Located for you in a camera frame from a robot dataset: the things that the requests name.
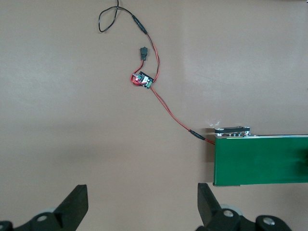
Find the red wire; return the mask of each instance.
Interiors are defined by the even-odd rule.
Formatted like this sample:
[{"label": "red wire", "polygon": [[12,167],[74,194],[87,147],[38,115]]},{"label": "red wire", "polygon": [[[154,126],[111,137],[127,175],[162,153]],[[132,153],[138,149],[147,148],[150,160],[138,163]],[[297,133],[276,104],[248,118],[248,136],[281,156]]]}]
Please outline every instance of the red wire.
[{"label": "red wire", "polygon": [[[156,79],[157,79],[157,77],[158,77],[158,75],[159,75],[160,60],[159,60],[159,56],[158,56],[158,52],[157,52],[156,46],[155,46],[155,44],[153,43],[153,41],[152,41],[151,37],[149,36],[149,34],[147,34],[147,37],[148,37],[148,39],[150,40],[151,46],[153,47],[153,49],[154,49],[154,51],[155,51],[156,60],[157,60],[157,71],[156,71],[156,76],[155,76],[155,78],[154,78],[154,80],[153,80],[153,82],[155,82]],[[136,71],[134,71],[134,74],[137,73],[137,71],[139,71],[139,70],[143,67],[143,64],[144,64],[144,60],[141,61],[140,67],[139,67]],[[135,80],[136,80],[136,77],[135,77],[134,75],[131,75],[130,81],[131,81],[134,85],[136,85],[136,86],[142,86],[141,83],[136,82]],[[168,113],[171,115],[171,117],[172,117],[177,123],[179,123],[183,128],[185,128],[185,129],[188,130],[188,131],[191,131],[191,129],[189,129],[187,126],[185,126],[183,123],[181,123],[181,122],[172,114],[172,112],[170,111],[170,109],[169,109],[169,107],[167,106],[166,102],[165,102],[165,101],[163,100],[163,98],[154,90],[154,88],[153,88],[153,87],[150,87],[150,89],[152,90],[152,92],[154,93],[154,95],[157,97],[157,99],[160,101],[160,103],[163,105],[163,107],[168,111]],[[211,144],[215,144],[215,142],[210,141],[210,140],[208,140],[208,139],[205,139],[205,141],[206,141],[206,142],[209,142],[209,143],[211,143]]]},{"label": "red wire", "polygon": [[[157,99],[160,101],[160,103],[163,105],[163,107],[168,111],[168,113],[172,116],[172,118],[177,121],[182,127],[184,127],[186,130],[191,131],[187,126],[185,126],[183,123],[181,123],[170,111],[169,107],[167,106],[166,102],[163,100],[163,98],[154,90],[153,87],[150,87],[154,95],[157,97]],[[209,142],[211,144],[215,144],[215,142],[210,141],[208,139],[205,139],[206,142]]]},{"label": "red wire", "polygon": [[[143,67],[143,64],[144,64],[144,60],[141,60],[141,65],[140,65],[140,67],[138,67],[137,70],[134,71],[134,74],[137,73],[137,71],[139,71],[139,70]],[[134,85],[136,85],[136,86],[142,86],[141,83],[138,83],[138,82],[134,81],[134,78],[136,79],[136,77],[134,77],[134,75],[132,74],[131,77],[130,77],[130,81],[131,81]]]},{"label": "red wire", "polygon": [[155,82],[156,79],[157,79],[157,77],[158,77],[158,75],[159,75],[160,60],[159,60],[159,56],[158,56],[158,52],[157,52],[156,46],[155,46],[155,44],[153,43],[151,37],[149,36],[149,34],[147,34],[146,36],[147,36],[148,39],[150,40],[150,43],[151,43],[151,45],[152,45],[152,47],[153,47],[153,49],[154,49],[154,51],[155,51],[156,60],[157,60],[157,71],[156,71],[156,76],[155,76],[155,78],[154,78],[154,80],[153,80],[153,82]]}]

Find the green box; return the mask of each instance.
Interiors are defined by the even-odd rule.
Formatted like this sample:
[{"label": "green box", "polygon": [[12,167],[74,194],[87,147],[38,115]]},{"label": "green box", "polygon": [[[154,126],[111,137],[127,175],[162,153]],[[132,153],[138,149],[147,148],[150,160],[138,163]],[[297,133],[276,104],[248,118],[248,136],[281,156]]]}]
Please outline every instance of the green box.
[{"label": "green box", "polygon": [[308,135],[216,136],[214,185],[308,182]]}]

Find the cable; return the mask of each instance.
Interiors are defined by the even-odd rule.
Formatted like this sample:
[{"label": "cable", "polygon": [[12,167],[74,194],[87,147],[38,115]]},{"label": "cable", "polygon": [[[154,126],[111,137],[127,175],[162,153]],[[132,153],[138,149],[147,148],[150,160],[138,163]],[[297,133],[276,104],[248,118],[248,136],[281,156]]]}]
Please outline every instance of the cable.
[{"label": "cable", "polygon": [[[101,30],[101,16],[103,13],[111,10],[111,9],[114,9],[115,8],[115,16],[114,16],[114,19],[112,21],[112,23],[106,27],[104,30]],[[156,70],[156,75],[155,75],[155,78],[153,79],[153,83],[156,82],[157,80],[157,77],[159,76],[159,70],[160,70],[160,60],[159,60],[159,56],[158,56],[158,52],[157,52],[157,48],[155,46],[155,44],[153,43],[150,35],[148,34],[148,32],[146,31],[146,29],[144,28],[144,26],[140,23],[140,21],[136,18],[136,16],[134,16],[129,10],[119,6],[119,0],[117,0],[117,4],[116,6],[112,6],[112,7],[109,7],[107,8],[106,10],[103,10],[99,17],[98,17],[98,29],[100,32],[105,32],[107,31],[116,21],[116,15],[117,15],[117,11],[118,10],[122,10],[122,11],[125,11],[127,12],[128,14],[130,14],[133,18],[133,20],[135,21],[135,23],[137,24],[137,26],[140,28],[140,30],[148,37],[149,41],[150,41],[150,44],[155,52],[155,56],[156,56],[156,61],[157,61],[157,70]],[[137,68],[137,70],[135,70],[133,72],[133,74],[131,75],[130,77],[130,81],[132,82],[132,84],[134,84],[135,86],[145,86],[145,83],[141,83],[139,82],[138,78],[137,78],[137,72],[139,70],[141,70],[143,68],[143,65],[144,65],[144,60],[141,59],[141,65]],[[163,105],[163,107],[168,111],[168,113],[171,115],[171,117],[177,122],[179,123],[183,128],[185,128],[186,130],[188,130],[192,135],[194,135],[195,137],[199,138],[199,139],[202,139],[208,143],[211,143],[211,144],[215,144],[215,142],[213,141],[210,141],[208,139],[206,139],[205,137],[201,136],[200,134],[198,134],[197,132],[189,129],[187,126],[185,126],[183,123],[181,123],[171,112],[171,110],[169,109],[169,107],[167,106],[166,102],[163,100],[163,98],[154,90],[154,88],[152,86],[149,87],[149,85],[147,86],[147,88],[150,88],[152,90],[152,92],[154,93],[154,95],[157,97],[157,99],[160,101],[160,103]]]},{"label": "cable", "polygon": [[208,139],[206,139],[205,137],[201,136],[200,134],[198,134],[197,132],[189,129],[187,126],[185,126],[183,123],[181,123],[170,111],[169,107],[167,106],[166,102],[163,100],[163,98],[154,90],[154,88],[151,86],[150,89],[152,90],[152,92],[154,93],[154,95],[158,98],[158,100],[160,101],[160,103],[163,105],[163,107],[168,111],[168,113],[172,116],[172,118],[177,121],[183,128],[185,128],[186,130],[188,130],[192,135],[194,135],[195,137],[202,139],[208,143],[211,144],[215,144],[215,142],[210,141]]}]

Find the beige surface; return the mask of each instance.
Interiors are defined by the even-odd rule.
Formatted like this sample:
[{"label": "beige surface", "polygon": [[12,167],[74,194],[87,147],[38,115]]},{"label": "beige surface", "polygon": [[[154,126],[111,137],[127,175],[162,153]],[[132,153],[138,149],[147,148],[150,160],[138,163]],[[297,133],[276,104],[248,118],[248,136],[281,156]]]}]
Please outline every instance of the beige surface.
[{"label": "beige surface", "polygon": [[[154,87],[178,118],[204,134],[308,133],[308,5],[304,0],[121,1],[161,57]],[[0,1],[0,220],[23,224],[89,188],[79,230],[193,231],[197,183],[213,178],[213,147],[167,114],[129,76],[149,47],[125,12],[98,33],[115,0]],[[112,19],[112,14],[105,19]],[[254,220],[308,227],[308,185],[213,188]]]}]

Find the black plug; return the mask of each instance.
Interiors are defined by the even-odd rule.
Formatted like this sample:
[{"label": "black plug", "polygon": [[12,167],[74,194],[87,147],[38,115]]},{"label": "black plug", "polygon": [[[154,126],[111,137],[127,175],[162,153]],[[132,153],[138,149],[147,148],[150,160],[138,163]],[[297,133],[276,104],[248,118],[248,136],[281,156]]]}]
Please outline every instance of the black plug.
[{"label": "black plug", "polygon": [[148,55],[148,49],[146,47],[141,47],[140,48],[141,60],[146,60],[147,55]]}]

